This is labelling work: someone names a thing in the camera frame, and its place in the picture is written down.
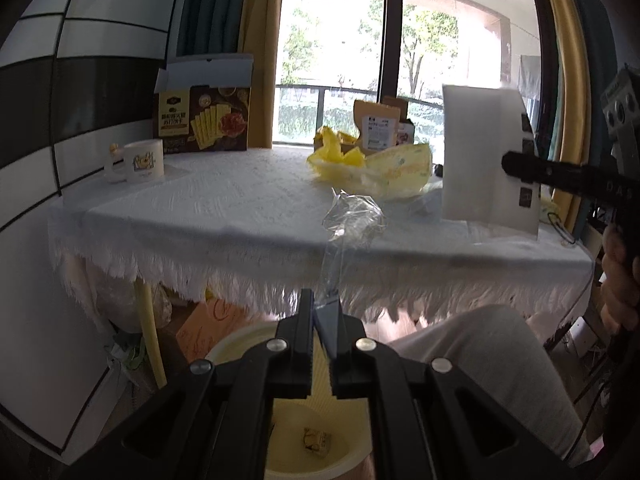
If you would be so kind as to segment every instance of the person's leg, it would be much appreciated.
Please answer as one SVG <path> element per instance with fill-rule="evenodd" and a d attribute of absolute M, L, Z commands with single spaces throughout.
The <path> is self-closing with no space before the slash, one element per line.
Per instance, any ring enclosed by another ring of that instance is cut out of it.
<path fill-rule="evenodd" d="M 446 357 L 564 458 L 582 423 L 542 345 L 515 310 L 487 306 L 393 341 L 402 357 Z M 590 458 L 582 438 L 569 463 Z"/>

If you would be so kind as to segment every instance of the tree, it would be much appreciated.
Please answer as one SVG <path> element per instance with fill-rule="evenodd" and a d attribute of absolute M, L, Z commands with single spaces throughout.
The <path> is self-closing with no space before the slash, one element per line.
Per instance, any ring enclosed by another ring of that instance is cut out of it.
<path fill-rule="evenodd" d="M 372 52 L 382 36 L 382 0 L 372 0 L 367 18 L 360 20 L 358 31 L 367 36 L 363 52 Z M 437 57 L 458 55 L 458 19 L 437 10 L 419 9 L 415 5 L 402 6 L 401 60 L 407 69 L 409 95 L 415 97 L 422 61 L 427 54 Z"/>
<path fill-rule="evenodd" d="M 318 40 L 312 37 L 312 26 L 317 27 L 319 20 L 313 19 L 304 10 L 293 9 L 293 20 L 289 36 L 284 43 L 282 61 L 282 84 L 300 84 L 300 73 L 311 68 L 316 57 Z"/>

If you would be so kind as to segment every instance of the window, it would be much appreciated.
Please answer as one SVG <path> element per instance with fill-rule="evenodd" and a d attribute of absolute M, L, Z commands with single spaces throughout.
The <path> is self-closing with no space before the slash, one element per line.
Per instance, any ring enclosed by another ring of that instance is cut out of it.
<path fill-rule="evenodd" d="M 311 142 L 322 124 L 354 132 L 354 99 L 397 93 L 409 99 L 416 142 L 429 142 L 434 162 L 443 162 L 443 84 L 519 88 L 536 126 L 542 69 L 535 0 L 387 5 L 384 30 L 385 0 L 283 0 L 274 140 Z"/>
<path fill-rule="evenodd" d="M 373 2 L 282 0 L 274 140 L 310 143 L 322 124 L 357 131 L 353 101 L 378 93 L 382 35 L 362 28 Z"/>

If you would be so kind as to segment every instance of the white tablecloth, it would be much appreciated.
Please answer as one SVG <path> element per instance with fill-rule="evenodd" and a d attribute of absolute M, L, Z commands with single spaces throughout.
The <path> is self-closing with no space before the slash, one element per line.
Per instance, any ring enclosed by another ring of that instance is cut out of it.
<path fill-rule="evenodd" d="M 328 184 L 306 166 L 309 151 L 276 147 L 165 158 L 162 180 L 108 184 L 98 174 L 52 206 L 49 239 L 69 289 L 82 298 L 82 256 L 111 276 L 161 282 L 191 300 L 209 288 L 256 311 L 289 313 L 304 286 L 316 287 L 332 204 Z M 427 321 L 484 304 L 580 315 L 593 262 L 579 244 L 561 244 L 551 226 L 537 240 L 478 241 L 466 222 L 441 221 L 417 199 L 380 203 L 388 226 L 342 277 L 350 314 L 373 319 L 384 308 Z"/>

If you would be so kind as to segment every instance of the orange box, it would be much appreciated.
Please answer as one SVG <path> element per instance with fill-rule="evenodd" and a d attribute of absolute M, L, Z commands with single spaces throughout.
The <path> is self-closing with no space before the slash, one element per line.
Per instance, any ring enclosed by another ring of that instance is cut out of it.
<path fill-rule="evenodd" d="M 188 363 L 204 359 L 226 336 L 245 326 L 271 320 L 267 314 L 249 314 L 237 305 L 212 298 L 196 305 L 175 335 Z"/>

